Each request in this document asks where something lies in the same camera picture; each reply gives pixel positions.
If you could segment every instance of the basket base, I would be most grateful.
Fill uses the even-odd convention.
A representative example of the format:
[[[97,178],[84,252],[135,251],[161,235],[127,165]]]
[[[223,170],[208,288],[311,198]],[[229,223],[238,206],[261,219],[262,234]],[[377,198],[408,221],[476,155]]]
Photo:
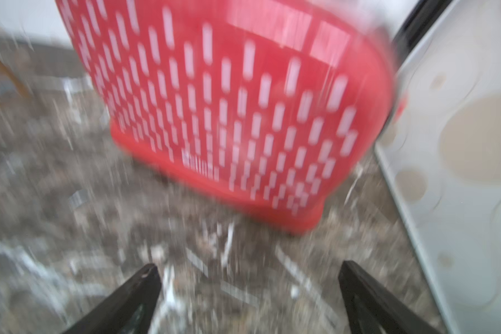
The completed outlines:
[[[110,123],[110,131],[117,146],[134,158],[150,165],[164,175],[198,190],[200,193],[219,198],[221,201],[234,206],[251,217],[272,225],[274,228],[290,234],[300,235],[312,230],[321,220],[325,198],[311,207],[299,210],[297,216],[293,216],[291,210],[273,209],[269,205],[264,205],[267,202],[251,201],[246,192],[230,191],[223,181],[215,182],[193,170],[179,166],[177,162],[174,163],[169,159],[167,151],[152,152],[149,145],[136,142],[133,136],[122,132],[113,121]]]

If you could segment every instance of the red plastic basket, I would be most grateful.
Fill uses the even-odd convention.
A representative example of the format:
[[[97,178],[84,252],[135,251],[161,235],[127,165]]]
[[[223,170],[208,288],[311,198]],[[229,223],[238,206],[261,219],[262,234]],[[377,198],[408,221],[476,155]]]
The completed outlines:
[[[275,0],[57,0],[114,141],[292,233],[380,133],[395,69],[367,18]]]

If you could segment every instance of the black frame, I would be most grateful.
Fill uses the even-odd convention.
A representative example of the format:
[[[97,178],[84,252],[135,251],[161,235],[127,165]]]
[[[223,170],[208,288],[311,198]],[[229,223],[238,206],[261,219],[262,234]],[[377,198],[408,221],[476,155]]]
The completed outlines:
[[[354,261],[341,264],[338,280],[352,334],[440,334]]]
[[[63,334],[147,334],[160,291],[158,268],[146,264]]]
[[[399,49],[399,65],[421,41],[453,0],[420,0],[399,29],[394,43]]]

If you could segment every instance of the white wall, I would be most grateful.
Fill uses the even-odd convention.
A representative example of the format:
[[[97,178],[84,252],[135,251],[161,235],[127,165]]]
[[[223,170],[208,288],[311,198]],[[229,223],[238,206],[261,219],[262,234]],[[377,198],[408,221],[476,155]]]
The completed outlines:
[[[54,0],[0,0],[0,35],[71,46]]]
[[[397,32],[418,0],[363,0],[374,3]],[[55,0],[0,0],[0,35],[70,46]]]

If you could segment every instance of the dirty floor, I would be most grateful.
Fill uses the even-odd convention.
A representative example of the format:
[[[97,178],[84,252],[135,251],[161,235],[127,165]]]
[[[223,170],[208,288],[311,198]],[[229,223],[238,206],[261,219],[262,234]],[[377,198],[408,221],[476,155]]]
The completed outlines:
[[[73,51],[0,39],[0,55],[33,90],[0,107],[0,333],[59,333],[148,262],[174,274],[151,333],[349,333],[347,259],[446,331],[372,152],[288,236],[120,151],[93,90],[42,77],[82,77]]]

